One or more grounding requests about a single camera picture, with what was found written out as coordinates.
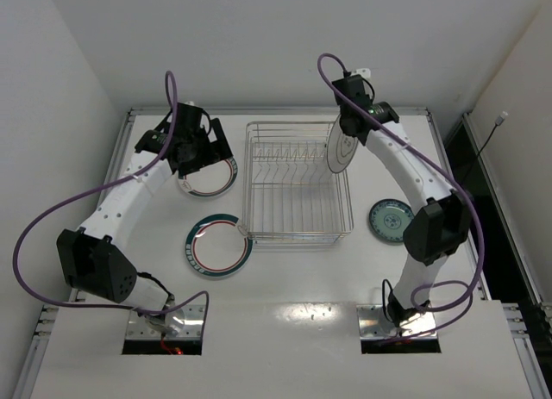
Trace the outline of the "white grey patterned plate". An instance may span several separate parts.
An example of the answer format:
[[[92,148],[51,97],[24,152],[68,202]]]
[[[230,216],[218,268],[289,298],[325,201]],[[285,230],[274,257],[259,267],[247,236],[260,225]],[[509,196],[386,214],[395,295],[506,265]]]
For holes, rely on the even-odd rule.
[[[329,170],[335,174],[345,171],[354,158],[358,144],[355,137],[342,131],[340,119],[337,118],[326,142],[325,158]]]

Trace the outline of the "green blue patterned plate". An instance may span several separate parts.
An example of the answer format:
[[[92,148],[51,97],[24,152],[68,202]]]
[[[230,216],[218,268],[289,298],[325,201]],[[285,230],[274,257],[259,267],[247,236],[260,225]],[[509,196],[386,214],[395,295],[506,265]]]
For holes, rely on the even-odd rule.
[[[370,208],[367,225],[372,233],[388,244],[404,243],[404,232],[414,218],[411,207],[398,199],[383,199]]]

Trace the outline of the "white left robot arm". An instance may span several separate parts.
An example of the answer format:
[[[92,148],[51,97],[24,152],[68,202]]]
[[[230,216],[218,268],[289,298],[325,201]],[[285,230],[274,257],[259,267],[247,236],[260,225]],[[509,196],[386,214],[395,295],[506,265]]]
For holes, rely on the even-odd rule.
[[[208,126],[202,120],[208,118]],[[126,170],[96,211],[56,242],[66,283],[110,301],[114,307],[162,318],[174,295],[152,275],[139,272],[124,250],[155,193],[171,178],[201,171],[232,158],[219,119],[180,103],[135,144]]]

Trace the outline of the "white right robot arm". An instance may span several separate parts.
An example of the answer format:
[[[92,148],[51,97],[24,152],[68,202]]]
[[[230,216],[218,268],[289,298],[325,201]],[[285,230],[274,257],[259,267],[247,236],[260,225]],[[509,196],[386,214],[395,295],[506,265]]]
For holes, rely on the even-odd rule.
[[[427,307],[430,289],[449,256],[467,238],[471,214],[449,181],[431,170],[408,147],[410,138],[388,103],[374,104],[362,75],[344,72],[333,85],[372,118],[366,119],[340,97],[339,125],[374,154],[405,194],[414,218],[404,231],[407,259],[388,297],[387,320],[394,325],[411,318],[416,306]]]

